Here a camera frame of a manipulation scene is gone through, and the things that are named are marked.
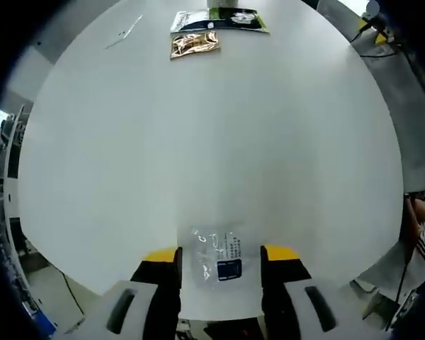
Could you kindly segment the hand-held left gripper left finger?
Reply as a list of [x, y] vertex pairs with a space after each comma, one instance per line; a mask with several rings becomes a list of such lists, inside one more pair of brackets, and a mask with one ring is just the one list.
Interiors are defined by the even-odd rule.
[[153, 251], [120, 280], [65, 339], [175, 339], [181, 311], [181, 247]]

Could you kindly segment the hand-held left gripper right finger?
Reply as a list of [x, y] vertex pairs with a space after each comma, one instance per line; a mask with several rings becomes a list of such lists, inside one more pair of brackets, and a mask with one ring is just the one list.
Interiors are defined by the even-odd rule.
[[386, 339], [288, 246], [262, 245], [261, 308], [269, 339]]

